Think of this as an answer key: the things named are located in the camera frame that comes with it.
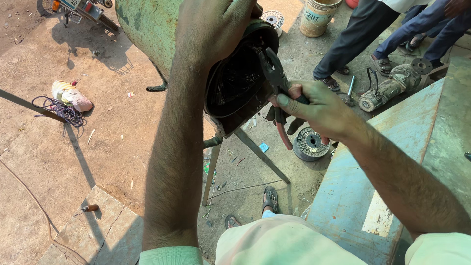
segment forearm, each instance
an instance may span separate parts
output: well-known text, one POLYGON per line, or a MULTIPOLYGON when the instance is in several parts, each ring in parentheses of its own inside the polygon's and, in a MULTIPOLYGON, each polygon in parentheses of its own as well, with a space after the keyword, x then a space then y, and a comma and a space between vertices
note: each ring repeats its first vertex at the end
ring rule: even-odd
POLYGON ((175 63, 146 178, 143 250, 198 247, 206 70, 175 63))
POLYGON ((391 212, 415 237, 471 234, 471 221, 451 191, 370 125, 358 122, 344 144, 391 212))

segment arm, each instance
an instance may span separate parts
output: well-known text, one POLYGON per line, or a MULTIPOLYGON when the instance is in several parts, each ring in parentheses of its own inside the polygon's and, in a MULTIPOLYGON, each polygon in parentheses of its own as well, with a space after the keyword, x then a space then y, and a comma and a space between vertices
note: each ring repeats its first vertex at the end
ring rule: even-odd
POLYGON ((254 0, 185 0, 175 33, 168 94, 146 177, 143 250, 198 247, 203 103, 209 69, 239 43, 254 0))
POLYGON ((468 214, 445 185, 357 116, 322 83, 297 83, 302 84, 300 89, 311 104, 280 95, 277 97, 280 107, 307 120, 324 136, 323 141, 333 138, 344 143, 384 203, 414 239, 423 233, 471 234, 468 214))

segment motorcycle wheel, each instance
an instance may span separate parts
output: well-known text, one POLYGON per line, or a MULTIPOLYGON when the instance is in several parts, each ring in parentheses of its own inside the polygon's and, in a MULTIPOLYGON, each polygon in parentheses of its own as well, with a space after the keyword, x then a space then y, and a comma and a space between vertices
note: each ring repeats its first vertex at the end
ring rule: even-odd
POLYGON ((103 23, 103 25, 105 25, 109 30, 111 30, 111 32, 119 33, 118 25, 116 25, 116 23, 109 19, 107 16, 101 15, 100 22, 103 23))

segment motorcycle license plate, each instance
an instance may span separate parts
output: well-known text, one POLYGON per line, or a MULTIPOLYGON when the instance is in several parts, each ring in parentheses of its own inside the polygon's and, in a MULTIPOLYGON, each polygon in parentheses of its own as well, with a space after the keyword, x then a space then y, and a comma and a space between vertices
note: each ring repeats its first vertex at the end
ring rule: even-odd
POLYGON ((61 2, 68 8, 75 10, 81 0, 61 0, 61 2))

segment paint stain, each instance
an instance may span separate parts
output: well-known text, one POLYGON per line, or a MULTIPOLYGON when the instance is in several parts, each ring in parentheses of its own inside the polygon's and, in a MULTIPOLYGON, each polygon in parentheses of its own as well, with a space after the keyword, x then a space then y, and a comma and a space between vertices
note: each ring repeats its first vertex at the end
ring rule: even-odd
POLYGON ((139 11, 135 16, 134 16, 134 28, 139 31, 139 28, 141 28, 141 11, 139 11))
POLYGON ((118 14, 118 16, 124 21, 126 22, 127 25, 129 25, 129 19, 127 16, 123 15, 122 13, 122 6, 119 6, 117 9, 116 9, 116 13, 118 14))

